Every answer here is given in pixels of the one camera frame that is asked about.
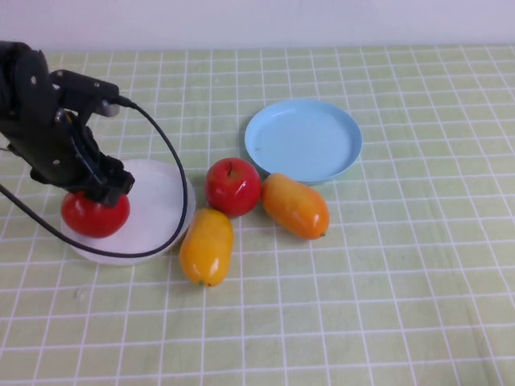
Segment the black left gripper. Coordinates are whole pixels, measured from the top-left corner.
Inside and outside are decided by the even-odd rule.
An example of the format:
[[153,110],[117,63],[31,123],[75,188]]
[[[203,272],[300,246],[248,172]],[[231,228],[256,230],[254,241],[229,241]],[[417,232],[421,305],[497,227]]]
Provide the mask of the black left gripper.
[[1,133],[31,176],[116,206],[134,184],[122,161],[101,154],[87,127],[103,113],[103,83],[69,70],[49,71],[41,51],[1,52]]

